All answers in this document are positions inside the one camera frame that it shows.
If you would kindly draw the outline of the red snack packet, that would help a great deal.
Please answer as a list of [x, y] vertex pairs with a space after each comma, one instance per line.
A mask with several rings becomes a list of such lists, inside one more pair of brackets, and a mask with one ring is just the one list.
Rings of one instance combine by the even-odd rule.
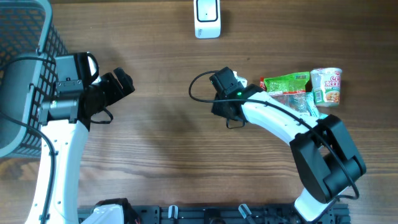
[[260, 87], [261, 87], [264, 91], [267, 90], [266, 84], [265, 84], [265, 82], [264, 82], [264, 77], [261, 77], [261, 78], [260, 78]]

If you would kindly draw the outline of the teal wet wipes packet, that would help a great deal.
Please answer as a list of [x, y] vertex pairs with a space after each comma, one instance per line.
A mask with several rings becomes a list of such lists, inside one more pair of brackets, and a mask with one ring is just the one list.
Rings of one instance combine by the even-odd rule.
[[327, 117], [327, 114], [323, 114], [323, 113], [319, 112], [318, 108], [315, 105], [315, 100], [314, 100], [312, 92], [305, 93], [305, 100], [307, 103], [307, 109], [308, 109], [310, 116], [314, 116], [314, 117], [317, 117], [320, 119]]

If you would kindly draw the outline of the cup noodles container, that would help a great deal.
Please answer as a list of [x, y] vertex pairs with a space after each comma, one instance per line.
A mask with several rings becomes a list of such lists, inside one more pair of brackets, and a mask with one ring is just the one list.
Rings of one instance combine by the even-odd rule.
[[317, 68], [310, 72], [312, 92], [317, 106], [339, 105], [342, 73], [340, 68]]

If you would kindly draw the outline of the green snack bag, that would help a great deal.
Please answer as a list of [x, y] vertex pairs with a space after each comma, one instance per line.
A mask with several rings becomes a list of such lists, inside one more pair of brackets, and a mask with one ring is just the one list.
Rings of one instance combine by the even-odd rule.
[[289, 108], [309, 115], [305, 100], [306, 84], [310, 80], [309, 72], [291, 73], [273, 78], [264, 78], [268, 94]]

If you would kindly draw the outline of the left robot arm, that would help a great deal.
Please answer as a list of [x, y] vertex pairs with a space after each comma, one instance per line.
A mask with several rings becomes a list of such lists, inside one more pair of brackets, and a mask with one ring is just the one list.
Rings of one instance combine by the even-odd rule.
[[134, 92], [132, 78], [118, 67], [99, 75], [90, 52], [58, 56], [58, 80], [39, 107], [41, 157], [27, 223], [78, 223], [80, 162], [93, 115], [113, 115], [108, 106]]

